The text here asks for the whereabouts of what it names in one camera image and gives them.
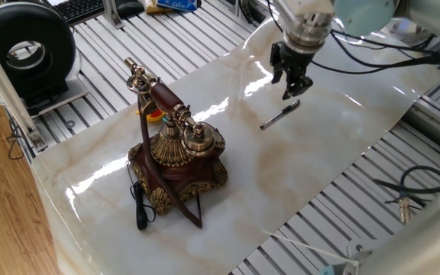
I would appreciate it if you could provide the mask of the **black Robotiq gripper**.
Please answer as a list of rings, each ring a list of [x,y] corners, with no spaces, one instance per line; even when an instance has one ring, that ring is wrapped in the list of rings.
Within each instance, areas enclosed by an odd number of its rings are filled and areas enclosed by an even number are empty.
[[[271,46],[270,65],[273,67],[272,83],[278,83],[283,75],[287,75],[286,89],[282,100],[302,95],[312,87],[313,81],[306,74],[306,68],[311,63],[314,53],[298,53],[285,43],[276,42]]]

